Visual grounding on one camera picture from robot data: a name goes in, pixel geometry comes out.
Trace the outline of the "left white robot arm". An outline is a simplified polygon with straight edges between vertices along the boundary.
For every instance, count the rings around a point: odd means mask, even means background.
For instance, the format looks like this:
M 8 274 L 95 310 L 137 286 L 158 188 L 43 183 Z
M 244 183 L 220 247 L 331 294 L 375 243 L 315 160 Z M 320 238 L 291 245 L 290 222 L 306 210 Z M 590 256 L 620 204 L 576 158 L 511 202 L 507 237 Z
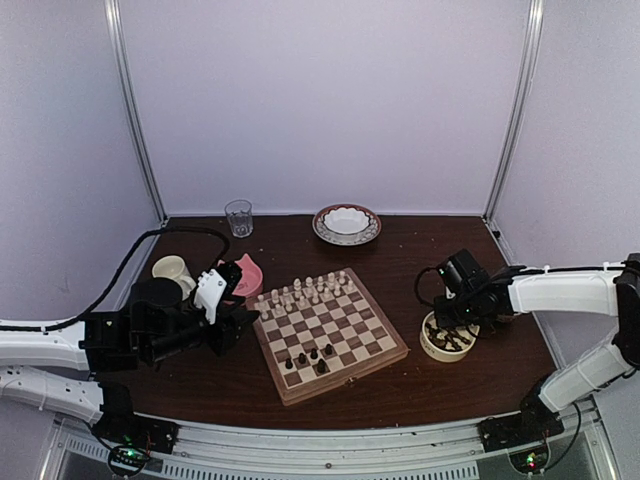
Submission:
M 156 278 L 134 284 L 118 311 L 89 311 L 40 326 L 3 324 L 1 363 L 8 369 L 13 398 L 91 425 L 104 422 L 121 443 L 133 444 L 143 436 L 144 424 L 134 415 L 125 386 L 73 386 L 51 368 L 92 374 L 133 371 L 203 344 L 221 356 L 258 317 L 223 279 L 201 283 L 193 297 L 184 297 L 176 282 Z

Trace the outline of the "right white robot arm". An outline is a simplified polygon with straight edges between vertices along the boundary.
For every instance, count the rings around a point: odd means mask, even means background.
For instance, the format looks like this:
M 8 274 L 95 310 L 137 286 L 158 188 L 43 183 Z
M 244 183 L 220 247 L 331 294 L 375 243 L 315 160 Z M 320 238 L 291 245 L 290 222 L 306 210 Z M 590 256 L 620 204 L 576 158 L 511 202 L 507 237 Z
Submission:
M 446 292 L 432 302 L 443 326 L 489 325 L 531 314 L 558 368 L 534 387 L 513 419 L 535 440 L 551 414 L 639 368 L 639 256 L 596 266 L 508 265 L 488 273 L 466 249 L 436 266 Z

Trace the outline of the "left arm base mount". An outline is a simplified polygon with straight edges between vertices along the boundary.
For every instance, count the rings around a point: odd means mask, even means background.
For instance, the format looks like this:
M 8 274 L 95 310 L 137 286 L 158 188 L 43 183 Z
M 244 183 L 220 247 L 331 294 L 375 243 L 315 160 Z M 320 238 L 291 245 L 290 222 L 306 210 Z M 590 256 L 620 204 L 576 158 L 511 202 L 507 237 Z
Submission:
M 145 451 L 171 454 L 177 440 L 177 423 L 138 415 L 127 387 L 113 382 L 98 382 L 102 394 L 100 418 L 91 423 L 97 437 Z

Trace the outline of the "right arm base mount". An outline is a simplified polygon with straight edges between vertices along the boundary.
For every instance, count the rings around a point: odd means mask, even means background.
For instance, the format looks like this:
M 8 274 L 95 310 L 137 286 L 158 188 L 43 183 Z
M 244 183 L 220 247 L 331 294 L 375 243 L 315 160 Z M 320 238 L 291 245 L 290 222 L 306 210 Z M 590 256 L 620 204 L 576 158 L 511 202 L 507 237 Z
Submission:
M 542 442 L 565 431 L 557 412 L 552 412 L 540 399 L 542 383 L 538 382 L 520 402 L 520 410 L 503 417 L 489 417 L 478 424 L 485 452 Z

